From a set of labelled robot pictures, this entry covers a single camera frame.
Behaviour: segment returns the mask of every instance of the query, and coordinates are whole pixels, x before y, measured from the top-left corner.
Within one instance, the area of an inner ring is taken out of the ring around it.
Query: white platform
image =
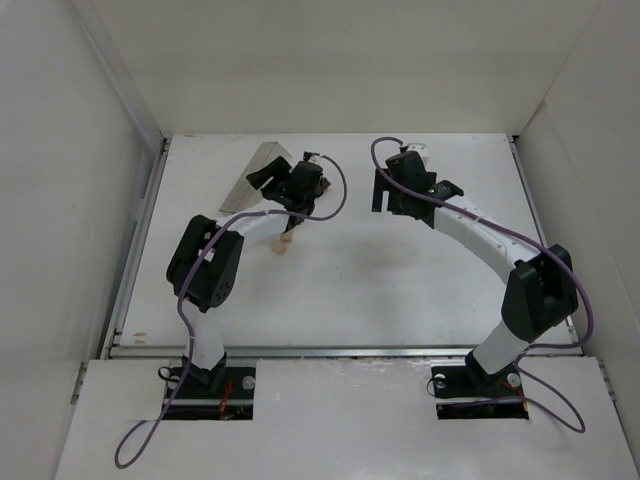
[[[258,364],[253,421],[165,421],[119,471],[113,453],[160,410],[161,360],[89,365],[57,480],[637,480],[595,359],[533,358],[583,414],[584,435],[531,408],[531,420],[437,420],[426,361],[289,360]],[[524,378],[525,392],[568,408]],[[123,450],[130,458],[146,428]]]
[[[505,135],[398,134],[425,142],[430,169],[465,190],[498,221],[536,236]],[[269,242],[243,252],[235,289],[216,310],[228,346],[473,346],[500,318],[504,285],[455,241],[410,218],[372,213],[373,134],[178,135],[172,140],[120,344],[182,346],[184,327],[165,279],[189,220],[218,208],[258,146],[280,142],[294,157],[325,153],[349,182],[344,211],[295,230],[284,256]],[[381,159],[394,153],[380,148]],[[342,195],[337,173],[316,213]],[[570,341],[565,325],[544,340]]]

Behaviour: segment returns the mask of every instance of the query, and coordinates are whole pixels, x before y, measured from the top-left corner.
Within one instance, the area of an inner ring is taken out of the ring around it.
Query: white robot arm
[[[243,248],[288,232],[302,223],[300,214],[311,215],[316,198],[330,185],[322,167],[310,161],[314,155],[305,153],[304,159],[293,168],[284,158],[278,157],[262,170],[247,176],[249,183],[262,192],[264,199],[236,214],[241,218],[221,235],[189,283],[183,309],[190,319],[195,338],[190,374],[202,384],[211,383],[216,368],[224,367],[220,321],[211,309],[220,306],[231,293]],[[286,210],[292,215],[242,217],[250,212],[274,210]],[[167,280],[173,285],[175,295],[179,295],[204,246],[227,220],[225,217],[210,220],[203,215],[191,219],[167,269]]]
[[[437,182],[434,172],[425,169],[423,149],[412,145],[386,161],[385,173],[409,190],[467,210],[492,221],[446,180]],[[459,382],[450,393],[475,396],[473,390],[502,380],[516,358],[549,328],[562,322],[578,307],[575,286],[553,262],[546,261],[530,245],[500,233],[454,210],[416,199],[388,183],[376,171],[372,210],[382,211],[383,193],[389,193],[387,211],[421,220],[436,231],[457,240],[484,261],[507,286],[502,319],[487,339],[469,353]],[[558,245],[550,250],[571,268],[568,252]]]

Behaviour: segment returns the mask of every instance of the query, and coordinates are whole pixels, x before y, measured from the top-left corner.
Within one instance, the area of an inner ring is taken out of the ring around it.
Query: purple cable
[[[582,302],[584,304],[584,309],[585,312],[587,314],[587,331],[585,332],[584,336],[579,339],[577,342],[573,342],[573,343],[569,343],[569,344],[564,344],[564,345],[558,345],[558,344],[551,344],[551,343],[536,343],[533,345],[530,345],[529,348],[522,353],[521,355],[519,355],[515,362],[514,362],[514,366],[516,368],[516,370],[521,373],[526,375],[527,377],[531,378],[532,380],[538,382],[539,384],[543,385],[544,387],[548,388],[549,390],[551,390],[553,393],[555,393],[558,397],[560,397],[560,399],[562,399],[562,401],[564,401],[564,403],[567,404],[567,406],[571,409],[571,411],[575,414],[575,416],[578,419],[578,422],[580,423],[580,427],[574,427],[573,425],[569,424],[566,420],[560,418],[557,414],[555,414],[554,412],[552,412],[551,410],[549,410],[547,407],[545,407],[544,405],[541,405],[539,402],[537,402],[536,400],[532,400],[530,398],[527,397],[508,397],[508,398],[504,398],[504,399],[490,399],[490,400],[479,400],[476,402],[465,402],[460,404],[460,406],[464,406],[464,407],[475,407],[475,406],[481,406],[481,405],[493,405],[493,404],[498,404],[498,403],[505,403],[508,401],[513,401],[513,400],[520,400],[523,402],[529,402],[533,405],[536,405],[538,408],[540,408],[542,411],[544,411],[545,413],[547,413],[548,415],[550,415],[551,417],[555,418],[556,420],[558,420],[560,423],[562,423],[564,426],[566,426],[567,428],[573,430],[574,432],[577,433],[584,433],[586,431],[586,425],[582,419],[582,416],[580,415],[580,413],[578,412],[578,410],[576,409],[576,407],[569,401],[569,399],[567,397],[565,397],[562,393],[560,393],[555,387],[553,387],[552,385],[550,385],[549,383],[545,382],[544,380],[536,377],[535,375],[527,372],[526,370],[523,370],[520,366],[519,363],[520,361],[524,358],[524,356],[527,354],[527,352],[535,349],[535,348],[557,348],[557,349],[570,349],[570,348],[576,348],[576,347],[582,347],[583,345],[585,345],[590,339],[591,336],[593,335],[593,329],[595,326],[595,320],[594,320],[594,314],[593,314],[593,308],[591,307],[591,302],[589,301],[589,296],[587,295],[587,291],[585,290],[584,286],[582,285],[582,282],[580,282],[580,280],[578,279],[578,277],[575,275],[575,273],[573,273],[573,271],[556,255],[553,254],[553,252],[551,252],[551,250],[549,250],[547,247],[545,247],[544,245],[542,245],[539,242],[536,242],[535,240],[527,237],[526,235],[523,235],[521,233],[515,232],[509,228],[503,227],[502,225],[498,225],[497,223],[493,223],[489,220],[486,220],[485,218],[482,218],[478,215],[475,215],[463,208],[460,208],[456,205],[451,205],[447,202],[443,202],[442,200],[438,200],[437,198],[432,198],[432,197],[428,197],[426,195],[422,195],[418,192],[414,192],[413,190],[401,185],[400,183],[396,182],[393,178],[391,178],[389,175],[387,175],[385,173],[385,171],[383,170],[382,166],[380,165],[380,163],[378,162],[378,158],[376,157],[376,146],[381,143],[381,142],[395,142],[399,145],[402,145],[404,142],[402,140],[400,140],[397,137],[380,137],[377,138],[376,140],[373,141],[373,143],[371,144],[371,160],[373,161],[373,164],[375,165],[376,169],[378,170],[378,172],[380,172],[380,175],[382,175],[382,177],[389,182],[391,185],[393,185],[394,187],[396,187],[398,190],[400,190],[403,193],[406,193],[407,195],[411,195],[412,197],[415,197],[419,200],[424,200],[426,202],[430,202],[433,203],[435,205],[438,205],[439,207],[444,207],[444,208],[448,208],[449,210],[453,210],[456,213],[459,213],[460,215],[464,215],[474,221],[477,221],[483,225],[486,225],[487,227],[490,227],[498,232],[504,233],[505,235],[509,235],[511,237],[517,238],[518,240],[521,240],[522,242],[525,242],[529,245],[531,245],[532,247],[538,249],[540,252],[544,253],[547,257],[549,257],[556,265],[558,265],[563,272],[565,272],[567,274],[567,276],[571,279],[571,281],[573,282],[573,284],[576,287],[576,290],[578,291],[578,293],[580,294],[580,298],[582,298]]]
[[[342,171],[342,168],[340,168],[340,165],[338,165],[338,163],[335,160],[333,160],[332,158],[330,158],[330,157],[328,157],[326,155],[320,155],[320,158],[324,158],[325,160],[329,161],[336,168],[336,170],[340,174],[340,178],[342,179],[342,185],[343,185],[342,201],[340,202],[340,205],[338,206],[338,208],[333,213],[331,213],[329,215],[326,215],[324,217],[314,217],[312,215],[305,215],[305,214],[297,213],[297,212],[289,212],[287,210],[265,210],[265,211],[262,211],[262,212],[244,212],[244,213],[239,213],[239,214],[231,217],[228,222],[226,222],[222,227],[220,227],[220,229],[215,233],[215,235],[211,238],[211,240],[209,240],[209,242],[202,249],[202,252],[198,256],[196,261],[193,263],[193,265],[191,266],[191,269],[189,270],[189,273],[187,274],[187,276],[184,279],[184,282],[182,284],[182,288],[180,289],[180,293],[178,294],[178,315],[180,316],[180,319],[182,320],[182,322],[187,327],[187,332],[189,333],[189,353],[187,355],[187,361],[186,361],[186,363],[184,365],[184,368],[182,369],[182,374],[180,375],[180,379],[178,380],[178,383],[174,387],[173,391],[171,392],[171,395],[167,399],[164,407],[162,407],[162,410],[160,411],[160,415],[158,415],[158,418],[156,418],[156,420],[153,422],[153,426],[151,427],[151,430],[149,430],[149,433],[147,434],[146,438],[144,439],[144,442],[142,442],[142,446],[138,449],[138,451],[131,458],[131,460],[129,460],[129,461],[125,462],[125,463],[121,463],[120,462],[120,451],[122,450],[122,447],[124,447],[124,445],[126,444],[126,442],[129,439],[129,437],[131,435],[133,435],[133,433],[136,430],[138,430],[138,428],[140,428],[142,425],[144,425],[145,423],[149,422],[150,420],[140,420],[138,423],[136,423],[131,428],[131,430],[129,430],[127,432],[127,434],[122,438],[122,440],[118,444],[118,447],[116,448],[116,452],[115,452],[115,455],[114,455],[114,463],[116,464],[116,467],[118,467],[119,469],[125,469],[125,468],[130,467],[144,453],[145,449],[149,445],[149,442],[151,442],[151,438],[153,437],[153,435],[156,432],[157,428],[160,426],[160,422],[162,421],[164,416],[167,414],[167,411],[171,407],[171,404],[173,403],[173,400],[176,398],[176,395],[178,394],[178,390],[180,390],[180,387],[182,387],[182,384],[184,383],[185,379],[187,378],[187,374],[189,372],[189,368],[191,367],[191,362],[193,361],[193,351],[194,351],[194,347],[195,347],[195,332],[193,330],[193,326],[191,325],[191,322],[189,321],[189,319],[185,315],[184,310],[182,309],[182,304],[183,304],[183,302],[185,300],[185,297],[187,295],[187,290],[189,289],[189,285],[191,284],[191,281],[193,280],[193,277],[195,276],[196,271],[198,270],[200,265],[202,265],[202,262],[204,261],[204,258],[213,249],[213,247],[218,242],[220,237],[222,237],[222,235],[231,227],[231,225],[233,225],[235,222],[237,222],[238,220],[240,220],[242,218],[264,217],[266,215],[275,214],[275,215],[287,215],[289,217],[297,217],[297,218],[302,218],[302,219],[305,219],[305,220],[313,220],[313,221],[316,221],[316,222],[324,222],[324,221],[327,221],[327,220],[331,220],[332,218],[335,218],[342,211],[342,209],[344,208],[344,205],[347,202],[347,178],[345,177],[344,172]]]

